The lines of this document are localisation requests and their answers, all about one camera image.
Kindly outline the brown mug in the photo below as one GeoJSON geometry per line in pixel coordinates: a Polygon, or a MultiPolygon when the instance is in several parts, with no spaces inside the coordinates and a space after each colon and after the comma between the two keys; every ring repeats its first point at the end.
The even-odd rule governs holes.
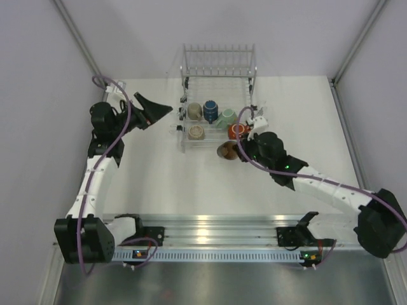
{"type": "Polygon", "coordinates": [[[226,159],[228,161],[232,161],[238,158],[238,155],[236,151],[234,150],[234,147],[237,145],[235,141],[227,141],[221,144],[217,148],[217,155],[222,158],[226,159]]]}

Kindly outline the black and red mug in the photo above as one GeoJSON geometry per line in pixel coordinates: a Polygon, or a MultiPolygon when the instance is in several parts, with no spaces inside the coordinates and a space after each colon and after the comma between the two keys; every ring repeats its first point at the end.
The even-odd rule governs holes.
{"type": "Polygon", "coordinates": [[[237,137],[242,137],[251,131],[251,127],[246,124],[233,124],[228,127],[228,138],[230,140],[236,140],[237,137]]]}

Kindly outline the teal green cup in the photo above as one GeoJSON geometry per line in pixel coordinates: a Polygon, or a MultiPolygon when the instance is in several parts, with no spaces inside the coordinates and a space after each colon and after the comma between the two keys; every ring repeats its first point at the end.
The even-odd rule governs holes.
{"type": "Polygon", "coordinates": [[[216,128],[227,129],[237,120],[237,114],[233,109],[225,109],[216,120],[216,128]]]}

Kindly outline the olive grey mug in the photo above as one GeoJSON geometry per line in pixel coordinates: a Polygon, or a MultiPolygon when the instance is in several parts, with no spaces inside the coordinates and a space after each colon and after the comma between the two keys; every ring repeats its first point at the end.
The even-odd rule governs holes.
{"type": "Polygon", "coordinates": [[[202,119],[202,107],[199,103],[192,102],[187,108],[188,118],[193,121],[200,121],[202,119]]]}

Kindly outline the beige speckled cup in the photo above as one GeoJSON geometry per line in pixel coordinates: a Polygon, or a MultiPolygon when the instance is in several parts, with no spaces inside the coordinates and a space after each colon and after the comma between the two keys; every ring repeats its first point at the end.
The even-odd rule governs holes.
{"type": "Polygon", "coordinates": [[[203,140],[205,138],[205,130],[200,125],[192,125],[188,129],[189,140],[203,140]]]}

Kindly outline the dark blue mug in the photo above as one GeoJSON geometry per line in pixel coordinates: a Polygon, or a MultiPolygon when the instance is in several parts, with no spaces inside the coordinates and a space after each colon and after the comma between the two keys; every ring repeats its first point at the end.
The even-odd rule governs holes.
{"type": "Polygon", "coordinates": [[[208,100],[203,105],[203,117],[209,123],[213,124],[218,119],[218,104],[213,100],[208,100]]]}

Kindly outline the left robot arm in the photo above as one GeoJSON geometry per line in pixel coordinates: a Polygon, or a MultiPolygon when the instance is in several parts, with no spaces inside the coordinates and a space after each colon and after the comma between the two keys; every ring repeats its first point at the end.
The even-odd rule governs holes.
{"type": "Polygon", "coordinates": [[[108,263],[117,246],[127,242],[138,245],[144,240],[145,230],[137,214],[119,215],[109,224],[102,219],[107,191],[124,153],[122,136],[135,128],[149,128],[173,110],[140,93],[134,97],[140,107],[120,100],[119,111],[108,102],[90,108],[93,130],[83,181],[67,215],[54,224],[60,251],[68,264],[108,263]]]}

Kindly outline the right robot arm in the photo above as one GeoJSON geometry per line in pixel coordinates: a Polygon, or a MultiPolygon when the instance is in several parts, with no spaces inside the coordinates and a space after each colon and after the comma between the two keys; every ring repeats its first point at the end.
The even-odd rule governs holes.
{"type": "Polygon", "coordinates": [[[297,229],[302,244],[312,245],[317,240],[358,243],[381,259],[406,250],[400,245],[406,235],[406,216],[391,191],[369,191],[337,182],[289,155],[273,132],[239,137],[236,151],[243,162],[267,172],[278,185],[339,210],[333,215],[307,213],[297,229]]]}

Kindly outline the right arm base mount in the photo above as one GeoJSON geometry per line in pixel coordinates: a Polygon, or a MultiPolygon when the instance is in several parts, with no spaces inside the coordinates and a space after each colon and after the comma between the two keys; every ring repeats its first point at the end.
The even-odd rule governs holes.
{"type": "Polygon", "coordinates": [[[278,227],[276,232],[277,243],[280,247],[316,247],[318,245],[317,240],[307,227],[278,227]]]}

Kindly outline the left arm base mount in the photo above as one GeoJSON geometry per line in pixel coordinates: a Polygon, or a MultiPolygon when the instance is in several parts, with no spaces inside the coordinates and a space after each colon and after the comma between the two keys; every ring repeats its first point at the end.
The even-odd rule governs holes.
{"type": "Polygon", "coordinates": [[[165,228],[163,226],[144,226],[141,229],[141,236],[154,239],[161,247],[165,237],[165,228]]]}

